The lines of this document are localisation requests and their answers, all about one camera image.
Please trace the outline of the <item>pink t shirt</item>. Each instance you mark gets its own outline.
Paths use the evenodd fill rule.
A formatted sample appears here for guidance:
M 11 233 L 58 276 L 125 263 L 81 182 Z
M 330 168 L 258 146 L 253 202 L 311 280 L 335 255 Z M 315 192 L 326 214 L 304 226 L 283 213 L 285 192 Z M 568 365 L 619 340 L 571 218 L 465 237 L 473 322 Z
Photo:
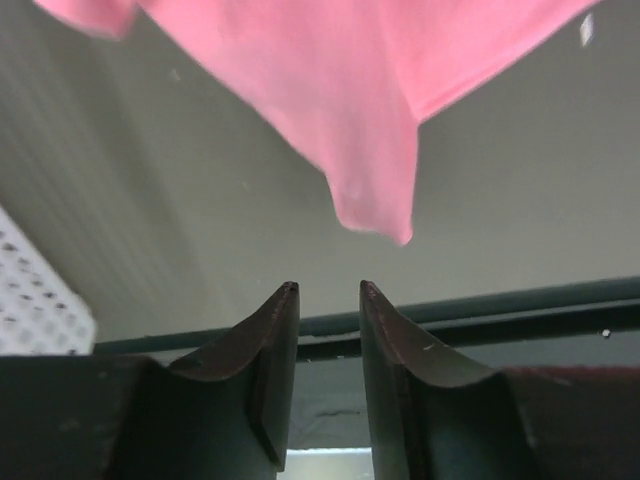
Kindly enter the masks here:
M 45 1 L 92 35 L 146 13 L 326 177 L 351 230 L 400 245 L 422 122 L 588 8 L 574 1 Z

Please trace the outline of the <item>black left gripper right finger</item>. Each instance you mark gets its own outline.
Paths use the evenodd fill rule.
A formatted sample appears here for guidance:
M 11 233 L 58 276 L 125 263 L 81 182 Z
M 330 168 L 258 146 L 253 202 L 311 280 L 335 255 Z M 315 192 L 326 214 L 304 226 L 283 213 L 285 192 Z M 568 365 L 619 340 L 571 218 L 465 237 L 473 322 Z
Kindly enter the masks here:
M 360 285 L 360 338 L 379 479 L 635 479 L 635 367 L 493 369 Z

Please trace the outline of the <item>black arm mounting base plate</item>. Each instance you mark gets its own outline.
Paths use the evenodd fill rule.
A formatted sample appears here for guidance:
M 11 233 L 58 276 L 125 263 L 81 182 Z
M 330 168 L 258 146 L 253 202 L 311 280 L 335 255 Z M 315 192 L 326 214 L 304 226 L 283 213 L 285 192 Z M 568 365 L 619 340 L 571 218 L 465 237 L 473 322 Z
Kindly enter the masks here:
M 639 280 L 606 279 L 400 307 L 425 331 L 492 367 L 634 366 Z M 300 323 L 288 446 L 370 444 L 357 311 Z

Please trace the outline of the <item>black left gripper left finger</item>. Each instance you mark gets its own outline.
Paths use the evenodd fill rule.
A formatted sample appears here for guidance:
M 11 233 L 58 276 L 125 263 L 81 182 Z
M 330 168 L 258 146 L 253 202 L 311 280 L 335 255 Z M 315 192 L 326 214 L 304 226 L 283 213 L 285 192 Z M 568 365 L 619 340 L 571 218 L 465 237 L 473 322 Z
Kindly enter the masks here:
M 143 355 L 5 356 L 5 479 L 272 479 L 284 469 L 299 288 L 162 365 Z

